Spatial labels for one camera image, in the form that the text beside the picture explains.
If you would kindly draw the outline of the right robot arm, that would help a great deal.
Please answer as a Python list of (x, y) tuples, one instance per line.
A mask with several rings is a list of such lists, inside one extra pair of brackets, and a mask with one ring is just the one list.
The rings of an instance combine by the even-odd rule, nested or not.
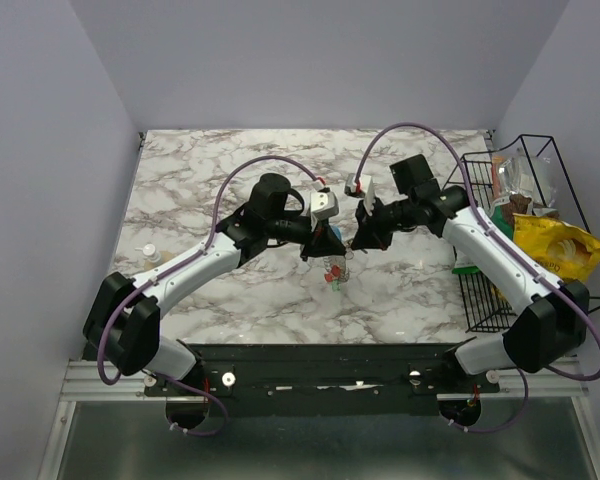
[(517, 367), (536, 373), (579, 347), (586, 325), (574, 312), (587, 310), (589, 291), (579, 281), (566, 283), (535, 263), (490, 221), (473, 210), (459, 185), (439, 186), (426, 159), (416, 155), (390, 167), (402, 199), (383, 203), (368, 175), (350, 175), (345, 192), (359, 200), (354, 250), (387, 249), (394, 233), (424, 226), (465, 254), (505, 296), (517, 318), (497, 334), (454, 347), (440, 367), (440, 379), (460, 392), (488, 370)]

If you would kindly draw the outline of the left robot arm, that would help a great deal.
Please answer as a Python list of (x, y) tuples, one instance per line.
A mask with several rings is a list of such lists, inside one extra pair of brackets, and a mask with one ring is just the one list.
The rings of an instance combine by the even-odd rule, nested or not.
[(185, 297), (231, 272), (270, 247), (271, 241), (300, 247), (300, 257), (342, 256), (346, 249), (329, 224), (339, 212), (335, 194), (318, 183), (298, 210), (300, 199), (279, 174), (260, 177), (246, 203), (221, 220), (209, 240), (134, 277), (119, 272), (102, 282), (83, 334), (96, 348), (99, 365), (111, 362), (124, 376), (142, 370), (167, 376), (181, 395), (194, 393), (202, 380), (198, 356), (184, 343), (160, 333), (164, 316)]

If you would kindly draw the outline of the grey curved keyring holder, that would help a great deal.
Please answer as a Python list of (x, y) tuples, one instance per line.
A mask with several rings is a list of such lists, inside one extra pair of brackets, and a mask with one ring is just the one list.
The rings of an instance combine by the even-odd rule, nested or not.
[(337, 290), (341, 284), (346, 283), (350, 278), (350, 272), (347, 265), (346, 256), (328, 256), (323, 259), (324, 279)]

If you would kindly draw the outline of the blue key tag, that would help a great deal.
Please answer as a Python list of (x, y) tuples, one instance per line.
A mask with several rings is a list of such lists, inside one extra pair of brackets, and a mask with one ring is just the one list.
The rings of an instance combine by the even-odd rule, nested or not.
[(340, 229), (335, 225), (331, 225), (330, 229), (331, 229), (331, 234), (330, 234), (331, 238), (334, 240), (338, 240), (339, 242), (342, 242), (342, 233), (341, 233)]

